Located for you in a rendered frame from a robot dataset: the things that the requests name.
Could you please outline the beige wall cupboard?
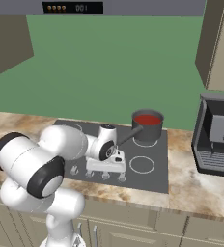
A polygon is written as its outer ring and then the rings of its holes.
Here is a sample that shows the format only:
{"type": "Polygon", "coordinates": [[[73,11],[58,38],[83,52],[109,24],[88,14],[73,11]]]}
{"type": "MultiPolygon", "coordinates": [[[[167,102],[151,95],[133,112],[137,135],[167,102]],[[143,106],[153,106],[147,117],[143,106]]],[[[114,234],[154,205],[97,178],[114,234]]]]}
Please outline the beige wall cupboard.
{"type": "Polygon", "coordinates": [[[224,91],[224,0],[207,0],[195,65],[207,90],[224,91]]]}
{"type": "Polygon", "coordinates": [[[0,15],[0,74],[34,56],[25,15],[0,15]]]}

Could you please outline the dark grey hob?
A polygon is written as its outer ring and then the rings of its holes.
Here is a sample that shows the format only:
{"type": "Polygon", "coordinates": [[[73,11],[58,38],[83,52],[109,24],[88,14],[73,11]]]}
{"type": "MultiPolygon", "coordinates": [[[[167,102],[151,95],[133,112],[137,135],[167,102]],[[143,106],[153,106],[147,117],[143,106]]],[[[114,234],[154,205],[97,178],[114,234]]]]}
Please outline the dark grey hob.
{"type": "Polygon", "coordinates": [[[86,158],[67,161],[65,178],[121,186],[157,193],[168,193],[168,138],[167,131],[163,130],[156,144],[143,144],[129,139],[119,150],[126,158],[126,181],[119,182],[118,173],[110,173],[110,178],[103,180],[102,172],[94,172],[92,178],[86,178],[86,158]],[[78,167],[78,174],[72,176],[70,169],[78,167]]]}

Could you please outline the black coffee machine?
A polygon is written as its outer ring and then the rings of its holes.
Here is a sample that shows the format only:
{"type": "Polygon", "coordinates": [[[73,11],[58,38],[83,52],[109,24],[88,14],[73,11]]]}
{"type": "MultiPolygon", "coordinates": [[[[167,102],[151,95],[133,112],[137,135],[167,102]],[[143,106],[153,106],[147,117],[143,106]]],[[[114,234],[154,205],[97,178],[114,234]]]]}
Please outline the black coffee machine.
{"type": "Polygon", "coordinates": [[[199,173],[224,177],[224,94],[200,94],[191,148],[199,173]]]}

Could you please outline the grey range hood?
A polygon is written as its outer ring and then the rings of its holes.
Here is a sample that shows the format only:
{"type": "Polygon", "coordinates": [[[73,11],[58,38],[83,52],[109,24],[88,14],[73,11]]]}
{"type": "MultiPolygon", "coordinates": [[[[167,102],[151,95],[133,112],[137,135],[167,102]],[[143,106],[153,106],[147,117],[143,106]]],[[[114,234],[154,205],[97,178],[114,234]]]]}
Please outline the grey range hood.
{"type": "Polygon", "coordinates": [[[206,0],[0,0],[0,15],[202,16],[206,0]]]}

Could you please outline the dark grey saucepan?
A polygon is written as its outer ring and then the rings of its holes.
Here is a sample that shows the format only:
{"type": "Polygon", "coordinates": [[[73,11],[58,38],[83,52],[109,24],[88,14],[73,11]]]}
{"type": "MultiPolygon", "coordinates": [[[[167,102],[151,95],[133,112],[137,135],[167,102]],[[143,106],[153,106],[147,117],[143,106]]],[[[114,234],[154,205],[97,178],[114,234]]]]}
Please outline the dark grey saucepan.
{"type": "Polygon", "coordinates": [[[164,116],[162,113],[153,109],[139,109],[131,115],[131,131],[124,136],[121,136],[117,145],[120,146],[130,138],[143,143],[155,143],[161,136],[164,116]],[[142,125],[137,123],[134,118],[141,114],[150,114],[161,118],[161,123],[156,125],[142,125]]]}

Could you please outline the beige cupboard door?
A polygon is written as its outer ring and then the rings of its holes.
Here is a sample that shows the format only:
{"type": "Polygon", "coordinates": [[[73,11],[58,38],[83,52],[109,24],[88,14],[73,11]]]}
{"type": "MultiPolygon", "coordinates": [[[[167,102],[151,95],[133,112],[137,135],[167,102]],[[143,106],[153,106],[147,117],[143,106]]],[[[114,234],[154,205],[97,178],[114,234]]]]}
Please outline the beige cupboard door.
{"type": "MultiPolygon", "coordinates": [[[[26,247],[40,247],[47,237],[47,227],[45,224],[45,214],[31,214],[21,212],[18,214],[21,222],[21,236],[26,247]]],[[[82,238],[86,246],[91,247],[88,220],[77,218],[73,220],[74,229],[77,230],[77,224],[82,223],[82,238]]]]}
{"type": "Polygon", "coordinates": [[[93,247],[95,247],[94,225],[98,227],[98,247],[180,247],[179,236],[89,220],[93,247]]]}
{"type": "Polygon", "coordinates": [[[17,214],[0,204],[0,247],[28,247],[17,214]]]}

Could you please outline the red marinara sauce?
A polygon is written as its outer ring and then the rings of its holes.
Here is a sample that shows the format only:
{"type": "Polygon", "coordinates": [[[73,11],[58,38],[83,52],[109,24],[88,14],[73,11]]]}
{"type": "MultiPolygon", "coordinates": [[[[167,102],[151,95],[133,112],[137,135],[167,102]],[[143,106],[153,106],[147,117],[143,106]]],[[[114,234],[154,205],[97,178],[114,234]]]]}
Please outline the red marinara sauce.
{"type": "Polygon", "coordinates": [[[141,114],[134,118],[134,120],[142,125],[156,125],[161,123],[161,118],[150,115],[150,114],[141,114]]]}

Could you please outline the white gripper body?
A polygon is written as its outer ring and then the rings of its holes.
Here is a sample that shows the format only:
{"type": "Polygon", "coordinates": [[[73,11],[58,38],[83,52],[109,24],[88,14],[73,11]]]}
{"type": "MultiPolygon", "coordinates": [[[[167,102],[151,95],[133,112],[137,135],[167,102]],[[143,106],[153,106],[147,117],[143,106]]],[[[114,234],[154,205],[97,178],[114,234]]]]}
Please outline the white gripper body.
{"type": "Polygon", "coordinates": [[[105,161],[89,158],[86,169],[99,172],[123,173],[126,170],[126,163],[120,157],[109,158],[105,161]]]}

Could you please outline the beige drawer front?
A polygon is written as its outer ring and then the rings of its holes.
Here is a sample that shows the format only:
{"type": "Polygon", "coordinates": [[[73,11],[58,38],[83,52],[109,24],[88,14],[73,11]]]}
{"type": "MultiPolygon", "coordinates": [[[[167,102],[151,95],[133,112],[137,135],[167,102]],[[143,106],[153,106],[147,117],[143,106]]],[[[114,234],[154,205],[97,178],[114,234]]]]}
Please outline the beige drawer front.
{"type": "Polygon", "coordinates": [[[224,242],[224,222],[190,217],[185,236],[194,239],[224,242]]]}
{"type": "Polygon", "coordinates": [[[98,201],[86,201],[83,214],[102,220],[149,227],[151,229],[155,229],[157,219],[156,211],[98,201]]]}

